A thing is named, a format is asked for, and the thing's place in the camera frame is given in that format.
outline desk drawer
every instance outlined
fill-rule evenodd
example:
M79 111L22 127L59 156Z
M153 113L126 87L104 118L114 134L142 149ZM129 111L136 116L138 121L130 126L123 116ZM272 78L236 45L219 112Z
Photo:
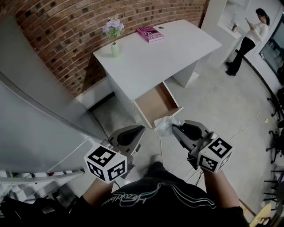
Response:
M153 129L155 128L155 120L165 116L174 116L183 109L183 107L178 106L164 82L158 84L133 102L142 119Z

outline pink book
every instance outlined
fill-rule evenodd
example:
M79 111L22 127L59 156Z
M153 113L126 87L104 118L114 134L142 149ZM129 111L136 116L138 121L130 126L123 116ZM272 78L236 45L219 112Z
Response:
M155 28L151 26L140 27L136 29L136 31L149 43L164 38L164 35L162 33L158 32Z

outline flower vase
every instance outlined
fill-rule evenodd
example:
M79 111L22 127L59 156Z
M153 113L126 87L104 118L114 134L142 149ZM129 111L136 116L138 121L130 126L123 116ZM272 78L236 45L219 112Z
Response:
M111 52L112 52L112 55L114 57L117 57L119 55L119 48L118 48L118 45L116 43L113 43L111 45Z

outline concrete floor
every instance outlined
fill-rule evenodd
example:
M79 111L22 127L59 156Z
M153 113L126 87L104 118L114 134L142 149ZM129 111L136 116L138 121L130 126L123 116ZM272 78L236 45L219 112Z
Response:
M239 198L258 212L263 193L269 188L264 180L272 178L270 171L275 168L270 164L271 153L265 152L271 142L268 132L276 128L276 120L271 117L272 106L266 100L270 94L244 61L236 77L227 76L225 70L225 65L219 69L206 67L186 89L172 78L166 80L166 84L178 104L184 107L176 117L199 121L235 146L234 154L223 170ZM119 128L135 124L116 97L105 102L93 114L108 136ZM141 148L134 156L136 167L126 180L117 182L122 186L140 179L150 157L160 152L160 137L147 129ZM168 171L187 183L196 183L200 172L195 172L186 161L187 150L174 136L162 138L162 153ZM74 185L77 185L77 194L84 192L85 189L80 190L78 184ZM198 186L205 190L204 179Z

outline white desk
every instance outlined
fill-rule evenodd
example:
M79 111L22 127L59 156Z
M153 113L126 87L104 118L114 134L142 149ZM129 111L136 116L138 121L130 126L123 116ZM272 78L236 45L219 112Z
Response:
M173 116L182 109L164 81L174 76L186 87L192 76L198 76L194 70L199 59L206 62L209 54L221 46L185 20L155 28L165 36L164 39L148 43L134 33L117 41L121 51L117 58L111 55L111 44L94 52L126 110L134 119L139 113L151 128L154 120Z

